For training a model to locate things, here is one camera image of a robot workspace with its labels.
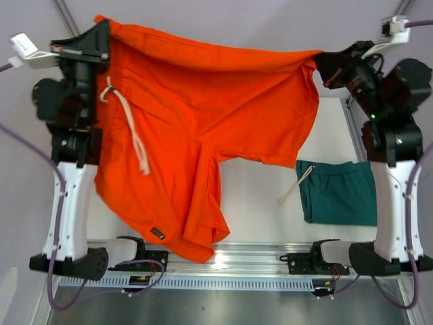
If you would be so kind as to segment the orange shorts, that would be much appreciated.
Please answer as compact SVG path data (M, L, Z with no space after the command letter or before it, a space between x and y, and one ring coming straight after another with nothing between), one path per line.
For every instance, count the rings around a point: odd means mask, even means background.
M201 43L110 21L95 187L148 242L205 263L229 235L219 165L292 168L313 128L315 52Z

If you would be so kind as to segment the teal green shorts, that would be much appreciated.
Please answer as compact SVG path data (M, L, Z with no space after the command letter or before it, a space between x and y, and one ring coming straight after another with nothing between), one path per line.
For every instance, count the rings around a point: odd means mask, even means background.
M299 189L304 220L328 225L377 225L375 181L371 164L339 165L296 161L297 182L279 199L282 205Z

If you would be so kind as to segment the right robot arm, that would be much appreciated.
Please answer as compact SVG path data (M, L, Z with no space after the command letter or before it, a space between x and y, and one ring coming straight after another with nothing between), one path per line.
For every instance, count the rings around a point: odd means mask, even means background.
M407 58L384 74L374 66L383 56L371 41L318 53L313 60L324 86L346 88L367 115L362 141L375 181L378 221L372 242L315 242L310 268L321 274L336 263L373 277L430 271L432 258L419 239L415 187L426 153L413 115L431 95L431 68Z

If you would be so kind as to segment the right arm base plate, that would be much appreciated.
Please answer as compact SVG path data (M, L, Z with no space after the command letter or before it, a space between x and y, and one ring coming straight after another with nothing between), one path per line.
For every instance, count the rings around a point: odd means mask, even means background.
M319 255L312 253L287 254L289 273L293 275L348 276L350 269L341 264L325 262Z

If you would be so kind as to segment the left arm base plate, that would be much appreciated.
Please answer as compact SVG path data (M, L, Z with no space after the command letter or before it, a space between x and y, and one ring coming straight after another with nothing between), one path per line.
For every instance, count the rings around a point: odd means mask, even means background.
M163 264L164 271L166 271L168 251L141 251L136 254L131 264L116 265L115 267L110 267L108 270L113 272L159 272L160 267L154 261Z

